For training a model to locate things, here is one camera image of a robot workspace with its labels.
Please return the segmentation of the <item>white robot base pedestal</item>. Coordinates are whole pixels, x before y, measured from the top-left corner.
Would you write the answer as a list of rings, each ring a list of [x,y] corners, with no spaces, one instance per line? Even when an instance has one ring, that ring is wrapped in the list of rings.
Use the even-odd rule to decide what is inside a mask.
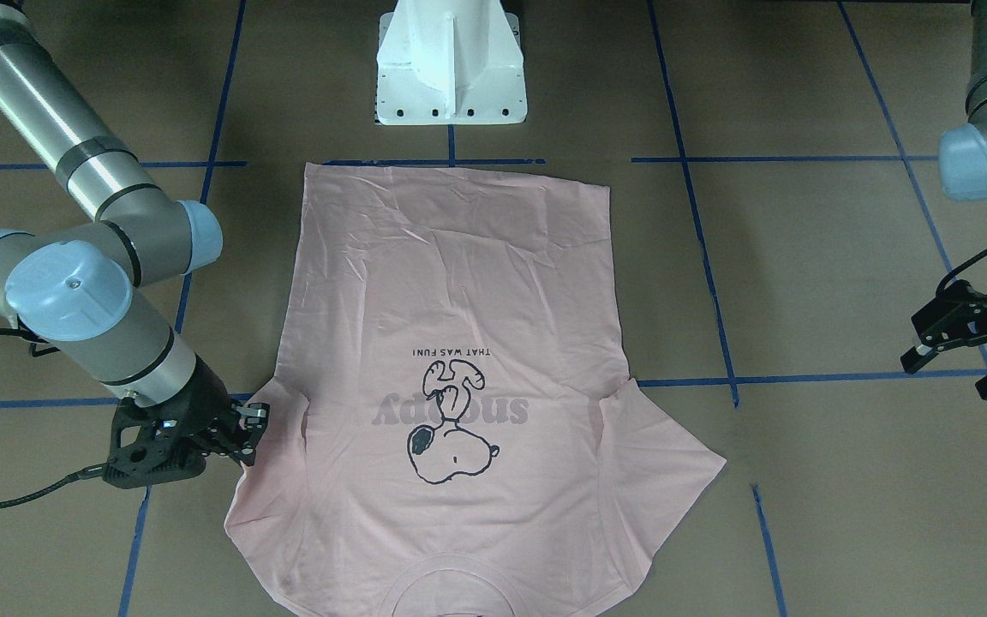
[[[398,1],[379,18],[376,121],[507,125],[529,114],[520,19],[501,1]]]

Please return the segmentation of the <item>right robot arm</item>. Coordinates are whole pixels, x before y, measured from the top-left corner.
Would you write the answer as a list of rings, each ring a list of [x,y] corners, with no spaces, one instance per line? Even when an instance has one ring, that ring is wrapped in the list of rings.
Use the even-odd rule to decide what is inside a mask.
[[[140,488],[199,476],[211,456],[254,464],[269,406],[236,402],[141,292],[222,254],[215,215],[154,183],[12,1],[0,1],[0,110],[90,218],[0,230],[0,316],[117,396],[107,460],[88,472]]]

